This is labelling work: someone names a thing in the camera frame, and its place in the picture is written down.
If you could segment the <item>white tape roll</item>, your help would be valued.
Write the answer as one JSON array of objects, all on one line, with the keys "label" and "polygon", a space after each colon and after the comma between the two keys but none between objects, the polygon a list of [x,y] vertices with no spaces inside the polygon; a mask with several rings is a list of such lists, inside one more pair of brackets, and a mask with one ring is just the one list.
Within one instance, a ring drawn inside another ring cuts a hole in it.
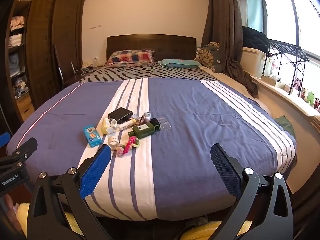
[{"label": "white tape roll", "polygon": [[117,136],[108,137],[107,144],[111,148],[111,150],[113,150],[113,151],[116,150],[119,146],[118,137]]}]

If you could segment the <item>brown curtain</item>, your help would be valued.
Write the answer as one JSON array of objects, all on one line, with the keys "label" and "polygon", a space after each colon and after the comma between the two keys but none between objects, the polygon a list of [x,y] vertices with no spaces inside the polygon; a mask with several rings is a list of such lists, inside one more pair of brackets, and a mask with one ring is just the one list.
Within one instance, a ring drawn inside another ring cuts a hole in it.
[{"label": "brown curtain", "polygon": [[239,0],[209,0],[202,44],[209,42],[220,44],[223,74],[242,84],[252,97],[257,98],[257,85],[240,64],[243,33]]}]

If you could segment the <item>dark wooden headboard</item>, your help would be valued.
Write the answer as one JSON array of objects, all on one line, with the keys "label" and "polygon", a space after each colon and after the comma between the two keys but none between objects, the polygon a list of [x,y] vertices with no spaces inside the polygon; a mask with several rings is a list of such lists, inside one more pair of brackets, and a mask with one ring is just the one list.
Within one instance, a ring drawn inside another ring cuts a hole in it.
[{"label": "dark wooden headboard", "polygon": [[163,59],[193,60],[196,56],[196,38],[167,34],[132,34],[109,36],[106,57],[115,51],[153,49],[157,61]]}]

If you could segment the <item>black box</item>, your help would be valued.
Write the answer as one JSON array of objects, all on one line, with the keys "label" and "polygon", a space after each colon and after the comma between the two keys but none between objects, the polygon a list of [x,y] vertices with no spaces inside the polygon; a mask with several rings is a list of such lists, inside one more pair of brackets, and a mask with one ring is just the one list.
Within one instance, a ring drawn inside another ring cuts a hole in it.
[{"label": "black box", "polygon": [[131,110],[120,107],[108,114],[109,120],[115,120],[117,124],[122,124],[130,120],[133,112]]}]

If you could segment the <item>dark wooden wardrobe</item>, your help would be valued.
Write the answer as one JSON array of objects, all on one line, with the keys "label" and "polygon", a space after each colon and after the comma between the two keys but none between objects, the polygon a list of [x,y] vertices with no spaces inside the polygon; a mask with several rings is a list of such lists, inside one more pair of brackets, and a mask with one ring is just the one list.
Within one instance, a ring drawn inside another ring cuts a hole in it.
[{"label": "dark wooden wardrobe", "polygon": [[10,54],[25,69],[34,109],[76,82],[82,66],[85,0],[1,0],[1,127],[23,124],[10,74]]}]

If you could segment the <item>blue wet wipes pack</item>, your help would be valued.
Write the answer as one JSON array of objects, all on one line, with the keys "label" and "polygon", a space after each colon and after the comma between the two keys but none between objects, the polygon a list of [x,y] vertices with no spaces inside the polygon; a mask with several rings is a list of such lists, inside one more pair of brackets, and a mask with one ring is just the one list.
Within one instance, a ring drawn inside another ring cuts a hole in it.
[{"label": "blue wet wipes pack", "polygon": [[87,126],[83,128],[86,140],[91,148],[99,146],[103,143],[101,136],[94,126]]}]

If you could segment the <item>black cylinder cap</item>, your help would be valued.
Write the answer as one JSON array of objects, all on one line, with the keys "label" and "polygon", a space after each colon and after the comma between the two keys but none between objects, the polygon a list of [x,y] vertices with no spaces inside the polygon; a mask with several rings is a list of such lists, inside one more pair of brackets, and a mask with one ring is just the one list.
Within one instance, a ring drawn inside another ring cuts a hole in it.
[{"label": "black cylinder cap", "polygon": [[152,118],[150,120],[150,123],[154,126],[156,132],[161,130],[161,126],[158,119]]}]

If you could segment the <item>pink knitted toy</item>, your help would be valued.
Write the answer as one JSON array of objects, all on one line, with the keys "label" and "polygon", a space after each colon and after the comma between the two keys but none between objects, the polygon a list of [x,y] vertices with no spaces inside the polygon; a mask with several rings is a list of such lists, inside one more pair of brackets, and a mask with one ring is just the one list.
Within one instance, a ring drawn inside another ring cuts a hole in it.
[{"label": "pink knitted toy", "polygon": [[139,146],[140,140],[135,136],[131,136],[125,145],[120,144],[116,147],[116,155],[121,157],[133,148],[138,148]]}]

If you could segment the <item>zebra pattern bed sheet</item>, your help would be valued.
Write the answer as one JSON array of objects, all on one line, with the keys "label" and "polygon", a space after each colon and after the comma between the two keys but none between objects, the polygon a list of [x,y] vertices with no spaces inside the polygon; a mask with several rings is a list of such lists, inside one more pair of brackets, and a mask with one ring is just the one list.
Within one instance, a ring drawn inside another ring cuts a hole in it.
[{"label": "zebra pattern bed sheet", "polygon": [[174,68],[155,63],[151,67],[99,67],[80,82],[111,82],[145,77],[178,78],[188,80],[217,80],[201,68]]}]

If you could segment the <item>dark green bottle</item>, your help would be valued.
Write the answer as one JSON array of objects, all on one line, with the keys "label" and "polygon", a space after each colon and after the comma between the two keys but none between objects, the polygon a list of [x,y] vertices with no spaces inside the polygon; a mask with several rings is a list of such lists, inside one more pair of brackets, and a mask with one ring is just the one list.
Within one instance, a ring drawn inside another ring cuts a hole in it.
[{"label": "dark green bottle", "polygon": [[136,137],[137,139],[143,139],[145,137],[151,136],[155,133],[155,127],[151,122],[142,124],[139,126],[134,126],[132,131],[128,132],[129,137]]}]

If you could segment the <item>clear plastic packaging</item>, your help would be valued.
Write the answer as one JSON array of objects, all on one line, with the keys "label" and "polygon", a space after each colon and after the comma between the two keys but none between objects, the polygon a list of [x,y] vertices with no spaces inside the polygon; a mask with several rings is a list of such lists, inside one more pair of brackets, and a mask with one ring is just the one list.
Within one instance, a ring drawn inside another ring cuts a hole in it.
[{"label": "clear plastic packaging", "polygon": [[160,125],[160,128],[162,131],[167,131],[169,129],[171,129],[171,124],[169,123],[169,121],[167,120],[167,118],[165,117],[161,117],[157,119]]}]

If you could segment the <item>black metal rack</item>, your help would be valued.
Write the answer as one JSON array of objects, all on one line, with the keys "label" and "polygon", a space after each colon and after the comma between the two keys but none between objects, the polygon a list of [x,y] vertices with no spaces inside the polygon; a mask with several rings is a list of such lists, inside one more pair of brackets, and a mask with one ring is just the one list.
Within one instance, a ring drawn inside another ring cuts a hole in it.
[{"label": "black metal rack", "polygon": [[300,46],[269,38],[267,39],[267,44],[268,50],[265,56],[262,76],[270,76],[271,72],[269,72],[268,75],[266,72],[267,63],[270,60],[272,60],[272,62],[278,62],[278,70],[275,75],[277,78],[281,78],[279,74],[283,65],[291,65],[293,67],[293,74],[288,94],[291,95],[293,90],[298,88],[297,95],[299,96],[302,90],[306,63],[310,62],[306,52],[300,48]]}]

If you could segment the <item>white storage box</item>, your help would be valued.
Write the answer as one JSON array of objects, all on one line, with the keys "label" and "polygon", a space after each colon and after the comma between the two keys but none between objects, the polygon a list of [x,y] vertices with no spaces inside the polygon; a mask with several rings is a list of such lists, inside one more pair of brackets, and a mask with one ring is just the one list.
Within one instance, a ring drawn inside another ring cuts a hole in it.
[{"label": "white storage box", "polygon": [[261,78],[266,54],[254,48],[243,47],[240,64],[249,75]]}]

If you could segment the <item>brown patterned cushion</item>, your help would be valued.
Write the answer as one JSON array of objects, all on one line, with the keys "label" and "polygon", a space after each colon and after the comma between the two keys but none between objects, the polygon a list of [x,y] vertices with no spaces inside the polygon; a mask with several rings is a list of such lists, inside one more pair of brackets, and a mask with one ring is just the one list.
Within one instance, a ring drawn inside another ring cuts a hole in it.
[{"label": "brown patterned cushion", "polygon": [[220,44],[210,42],[208,45],[198,48],[195,60],[213,72],[221,73]]}]

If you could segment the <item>brown striped ribbon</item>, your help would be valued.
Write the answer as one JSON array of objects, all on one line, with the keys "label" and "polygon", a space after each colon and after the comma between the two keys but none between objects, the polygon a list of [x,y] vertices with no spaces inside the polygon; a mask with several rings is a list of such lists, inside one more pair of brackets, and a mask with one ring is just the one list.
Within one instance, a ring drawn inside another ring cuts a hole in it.
[{"label": "brown striped ribbon", "polygon": [[151,116],[152,114],[150,112],[145,112],[142,116],[139,116],[137,118],[137,124],[138,125],[146,124],[151,120]]}]

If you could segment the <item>yellow lotion bottle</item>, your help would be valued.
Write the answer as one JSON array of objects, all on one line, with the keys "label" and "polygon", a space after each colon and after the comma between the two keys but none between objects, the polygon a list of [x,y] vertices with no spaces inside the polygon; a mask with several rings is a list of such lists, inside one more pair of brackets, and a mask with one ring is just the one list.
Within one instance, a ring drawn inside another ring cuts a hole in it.
[{"label": "yellow lotion bottle", "polygon": [[103,121],[101,123],[101,131],[102,131],[103,135],[109,135],[110,133],[113,132],[113,129],[110,125],[108,118],[103,118]]}]

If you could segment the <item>teal pillow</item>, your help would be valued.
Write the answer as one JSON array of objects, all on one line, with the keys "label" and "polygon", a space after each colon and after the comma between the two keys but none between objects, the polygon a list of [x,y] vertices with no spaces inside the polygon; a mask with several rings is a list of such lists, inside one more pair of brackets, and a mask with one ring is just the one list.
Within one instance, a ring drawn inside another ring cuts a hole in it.
[{"label": "teal pillow", "polygon": [[157,63],[170,68],[198,68],[201,66],[201,64],[195,60],[163,59]]}]

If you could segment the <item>blue striped bed cover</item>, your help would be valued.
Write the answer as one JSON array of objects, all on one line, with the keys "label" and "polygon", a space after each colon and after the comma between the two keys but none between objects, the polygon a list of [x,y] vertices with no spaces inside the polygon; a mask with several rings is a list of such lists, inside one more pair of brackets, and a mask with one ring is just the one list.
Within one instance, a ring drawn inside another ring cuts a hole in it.
[{"label": "blue striped bed cover", "polygon": [[42,171],[62,174],[97,152],[84,128],[100,129],[118,108],[137,115],[150,112],[168,127],[143,138],[124,156],[112,155],[86,198],[102,216],[180,220],[231,206],[234,198],[210,158],[213,144],[262,175],[288,176],[297,161],[294,137],[255,101],[220,81],[160,77],[71,85],[22,124],[7,152],[35,138],[37,150],[26,162],[29,184]]}]

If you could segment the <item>plaid red blue pillow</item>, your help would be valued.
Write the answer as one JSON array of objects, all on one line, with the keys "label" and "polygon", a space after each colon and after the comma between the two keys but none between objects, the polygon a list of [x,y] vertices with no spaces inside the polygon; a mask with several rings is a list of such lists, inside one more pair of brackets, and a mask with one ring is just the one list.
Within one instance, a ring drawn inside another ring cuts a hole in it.
[{"label": "plaid red blue pillow", "polygon": [[108,58],[107,67],[150,67],[155,64],[154,50],[121,50],[115,51]]}]

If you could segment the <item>white tube yellow cap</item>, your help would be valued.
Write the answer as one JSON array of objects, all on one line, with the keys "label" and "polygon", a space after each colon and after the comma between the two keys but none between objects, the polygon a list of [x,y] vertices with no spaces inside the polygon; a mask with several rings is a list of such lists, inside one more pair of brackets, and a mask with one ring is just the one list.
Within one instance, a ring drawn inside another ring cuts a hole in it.
[{"label": "white tube yellow cap", "polygon": [[128,129],[132,126],[135,126],[137,124],[137,120],[136,119],[130,119],[122,124],[118,124],[117,128],[120,130],[120,131],[123,131],[125,129]]}]

